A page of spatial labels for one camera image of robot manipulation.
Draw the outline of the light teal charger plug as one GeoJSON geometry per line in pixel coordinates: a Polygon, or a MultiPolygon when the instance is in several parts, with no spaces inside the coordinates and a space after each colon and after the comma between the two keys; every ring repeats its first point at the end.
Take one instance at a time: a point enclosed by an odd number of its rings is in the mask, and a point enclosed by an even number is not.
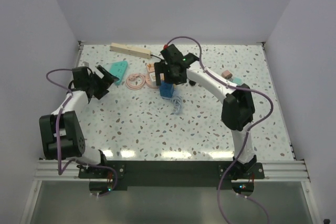
{"type": "Polygon", "coordinates": [[[243,84],[242,80],[240,78],[237,78],[237,77],[233,77],[232,82],[237,84],[238,86],[243,84]]]}

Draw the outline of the beige power strip red sockets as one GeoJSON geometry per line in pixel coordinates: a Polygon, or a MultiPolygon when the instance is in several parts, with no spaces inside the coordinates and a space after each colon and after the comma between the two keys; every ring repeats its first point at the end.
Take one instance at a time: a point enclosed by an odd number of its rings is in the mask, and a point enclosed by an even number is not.
{"type": "Polygon", "coordinates": [[[145,58],[145,59],[151,58],[150,50],[124,44],[111,43],[110,50],[120,54],[125,54],[139,58],[145,58]]]}

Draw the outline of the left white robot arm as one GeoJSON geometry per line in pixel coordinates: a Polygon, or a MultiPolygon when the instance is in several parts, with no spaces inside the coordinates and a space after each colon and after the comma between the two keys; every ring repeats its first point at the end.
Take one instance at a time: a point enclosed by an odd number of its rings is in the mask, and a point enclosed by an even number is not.
{"type": "Polygon", "coordinates": [[[109,165],[103,151],[86,148],[85,137],[78,120],[78,114],[93,98],[100,100],[109,93],[110,86],[119,81],[118,77],[103,66],[98,65],[96,69],[101,75],[86,66],[60,68],[46,74],[50,83],[66,90],[66,97],[61,105],[51,114],[39,119],[44,156],[47,160],[57,161],[60,175],[71,162],[90,166],[91,173],[97,178],[108,174],[109,165]],[[63,86],[50,78],[52,73],[60,71],[72,73],[69,86],[63,86]]]}

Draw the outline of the blue cube socket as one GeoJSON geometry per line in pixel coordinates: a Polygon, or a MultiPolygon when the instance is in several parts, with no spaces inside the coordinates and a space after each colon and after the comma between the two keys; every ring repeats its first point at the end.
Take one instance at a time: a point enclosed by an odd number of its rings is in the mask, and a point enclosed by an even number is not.
{"type": "Polygon", "coordinates": [[[174,84],[166,83],[165,81],[162,81],[159,86],[160,96],[164,99],[171,99],[174,94],[174,90],[174,84]]]}

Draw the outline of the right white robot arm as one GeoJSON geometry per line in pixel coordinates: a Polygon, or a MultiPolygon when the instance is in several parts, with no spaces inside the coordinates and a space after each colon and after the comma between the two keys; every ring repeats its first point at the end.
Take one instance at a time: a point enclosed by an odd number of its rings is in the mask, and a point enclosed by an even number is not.
{"type": "Polygon", "coordinates": [[[246,178],[257,162],[248,130],[255,113],[249,86],[237,86],[210,70],[205,71],[199,57],[192,53],[184,56],[174,44],[165,45],[161,55],[163,59],[154,64],[157,86],[162,85],[161,77],[169,84],[200,84],[221,102],[221,119],[231,130],[235,148],[234,173],[246,178]]]}

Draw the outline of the teal triangular power strip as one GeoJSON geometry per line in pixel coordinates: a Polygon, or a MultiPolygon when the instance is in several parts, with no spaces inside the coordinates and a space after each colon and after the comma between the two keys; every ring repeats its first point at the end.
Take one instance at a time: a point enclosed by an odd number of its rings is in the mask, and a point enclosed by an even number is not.
{"type": "Polygon", "coordinates": [[[118,61],[118,62],[113,62],[109,63],[103,66],[105,69],[109,71],[110,74],[113,76],[117,77],[119,80],[115,81],[114,84],[116,86],[120,85],[123,77],[125,75],[125,72],[128,68],[128,62],[127,61],[118,61]]]}

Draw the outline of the pink charger plug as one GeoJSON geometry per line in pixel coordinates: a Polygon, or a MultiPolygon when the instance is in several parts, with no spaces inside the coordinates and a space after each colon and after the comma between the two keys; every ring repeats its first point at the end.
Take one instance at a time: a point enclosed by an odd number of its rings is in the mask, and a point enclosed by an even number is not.
{"type": "Polygon", "coordinates": [[[225,70],[222,72],[221,76],[225,79],[230,79],[233,76],[233,74],[229,70],[225,70]]]}

